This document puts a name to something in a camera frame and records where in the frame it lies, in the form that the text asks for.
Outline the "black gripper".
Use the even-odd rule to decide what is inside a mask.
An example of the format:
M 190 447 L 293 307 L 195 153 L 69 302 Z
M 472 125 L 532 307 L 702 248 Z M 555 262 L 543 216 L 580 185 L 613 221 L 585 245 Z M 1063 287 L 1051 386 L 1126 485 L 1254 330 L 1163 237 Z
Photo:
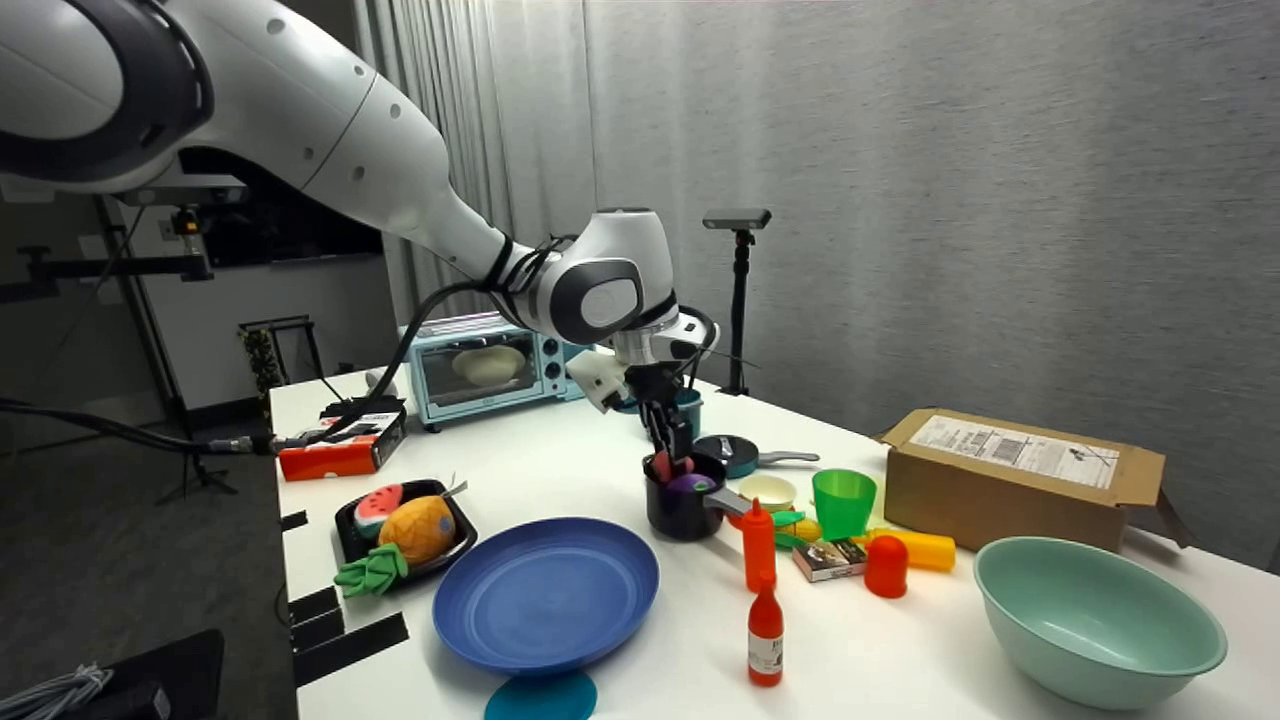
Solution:
M 689 361 L 657 361 L 625 374 L 639 425 L 654 437 L 654 474 L 657 480 L 673 480 L 677 470 L 694 470 L 694 420 L 689 404 L 695 401 L 694 365 Z

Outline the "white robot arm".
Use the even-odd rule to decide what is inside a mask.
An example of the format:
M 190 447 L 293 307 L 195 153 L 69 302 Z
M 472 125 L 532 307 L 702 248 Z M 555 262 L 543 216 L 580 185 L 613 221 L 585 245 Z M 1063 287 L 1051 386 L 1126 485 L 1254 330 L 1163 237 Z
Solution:
M 613 361 L 587 396 L 689 451 L 677 387 L 711 323 L 677 302 L 657 212 L 600 208 L 565 248 L 504 237 L 454 187 L 436 125 L 283 0 L 0 0 L 4 185 L 139 193 L 195 150 L 454 262 L 509 320 Z

